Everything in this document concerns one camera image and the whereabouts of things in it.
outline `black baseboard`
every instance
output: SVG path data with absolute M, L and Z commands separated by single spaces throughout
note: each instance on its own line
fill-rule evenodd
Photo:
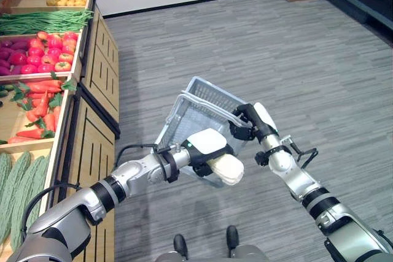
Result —
M 152 10 L 159 10 L 159 9 L 169 9 L 171 7 L 177 7 L 177 6 L 189 6 L 190 4 L 196 4 L 196 3 L 208 2 L 208 1 L 213 1 L 213 0 L 194 0 L 194 1 L 175 3 L 175 4 L 168 4 L 167 6 L 149 7 L 148 9 L 130 10 L 127 12 L 119 12 L 110 15 L 105 15 L 104 18 L 115 18 L 115 17 L 121 17 L 123 15 L 133 15 L 134 13 L 150 12 Z

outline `carrot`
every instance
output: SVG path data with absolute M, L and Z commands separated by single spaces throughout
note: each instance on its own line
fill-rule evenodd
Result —
M 43 96 L 43 93 L 28 93 L 27 97 L 31 98 L 31 99 L 41 99 L 41 97 Z M 52 99 L 55 97 L 54 93 L 48 93 L 48 98 Z
M 38 117 L 34 114 L 34 109 L 33 110 L 28 110 L 26 112 L 26 117 L 30 122 L 34 122 L 38 120 Z
M 48 93 L 45 92 L 45 94 L 41 97 L 41 102 L 34 110 L 34 114 L 37 117 L 44 117 L 48 113 L 48 103 L 49 103 Z
M 44 122 L 48 130 L 55 131 L 55 116 L 52 113 L 46 114 Z
M 30 92 L 35 92 L 35 93 L 44 93 L 45 91 L 48 91 L 49 93 L 61 92 L 60 87 L 51 87 L 47 85 L 41 85 L 38 83 L 27 83 L 27 86 L 29 86 Z
M 33 130 L 25 130 L 17 132 L 17 136 L 23 136 L 28 138 L 41 139 L 42 133 L 45 131 L 43 128 L 33 129 Z
M 8 143 L 9 144 L 17 144 L 19 142 L 25 142 L 25 141 L 35 141 L 35 139 L 34 138 L 28 138 L 28 137 L 14 136 L 14 137 L 11 137 L 8 140 Z
M 57 123 L 59 122 L 60 111 L 61 111 L 60 106 L 55 107 L 53 109 L 53 116 L 55 116 L 55 129 L 57 129 Z
M 60 80 L 44 80 L 40 82 L 34 82 L 34 84 L 60 88 L 63 83 Z

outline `silver robot arm segment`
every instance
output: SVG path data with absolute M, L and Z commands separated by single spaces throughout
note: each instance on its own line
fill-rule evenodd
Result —
M 221 134 L 207 129 L 175 149 L 123 163 L 105 179 L 77 191 L 40 216 L 8 262 L 72 261 L 90 240 L 87 220 L 97 225 L 125 198 L 144 192 L 148 184 L 167 180 L 186 165 L 198 166 L 231 154 L 231 150 Z

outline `black cable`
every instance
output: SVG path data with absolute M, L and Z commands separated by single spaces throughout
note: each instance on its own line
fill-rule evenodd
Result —
M 152 147 L 152 148 L 154 148 L 154 150 L 156 150 L 156 149 L 157 149 L 157 144 L 129 144 L 129 145 L 126 145 L 126 146 L 125 146 L 124 148 L 122 148 L 122 149 L 119 151 L 119 153 L 117 154 L 116 162 L 115 162 L 115 164 L 114 164 L 114 166 L 113 166 L 112 172 L 113 172 L 114 169 L 117 168 L 117 165 L 119 164 L 120 157 L 122 156 L 123 152 L 124 152 L 125 150 L 128 150 L 129 148 L 137 148 L 137 147 L 140 147 L 140 148 Z
M 26 230 L 27 230 L 27 226 L 26 226 L 26 222 L 27 219 L 29 218 L 29 215 L 31 213 L 31 210 L 34 208 L 34 206 L 42 199 L 42 197 L 44 195 L 46 195 L 48 192 L 58 188 L 58 187 L 72 187 L 75 188 L 76 190 L 80 190 L 82 187 L 79 186 L 79 183 L 77 184 L 71 184 L 71 183 L 59 183 L 59 184 L 55 184 L 52 187 L 48 187 L 44 190 L 42 190 L 40 193 L 38 193 L 26 206 L 25 211 L 23 212 L 23 217 L 22 217 L 22 223 L 21 223 L 21 229 L 20 229 L 20 234 L 21 234 L 21 239 L 22 239 L 22 243 L 25 241 L 26 239 Z
M 385 233 L 383 232 L 383 230 L 376 230 L 376 229 L 374 229 L 374 231 L 376 232 L 376 233 L 378 233 L 378 235 L 380 236 L 380 237 L 382 237 L 391 247 L 392 247 L 392 249 L 393 249 L 393 242 L 389 239 L 389 238 L 387 238 L 387 236 L 385 236 Z

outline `wooden panel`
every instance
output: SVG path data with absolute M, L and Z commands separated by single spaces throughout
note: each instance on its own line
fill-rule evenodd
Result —
M 94 60 L 82 81 L 104 109 L 119 121 L 119 77 L 97 45 Z
M 51 12 L 55 10 L 82 10 L 87 9 L 89 0 L 85 6 L 47 6 L 46 0 L 2 0 L 0 13 L 29 13 L 37 11 Z
M 111 173 L 115 136 L 82 98 L 76 128 L 69 181 L 88 187 Z M 114 261 L 114 211 L 98 226 L 91 226 L 90 242 L 74 261 Z
M 109 32 L 104 19 L 99 16 L 96 45 L 101 50 L 101 53 L 105 56 L 113 71 L 119 74 L 119 51 L 116 43 Z

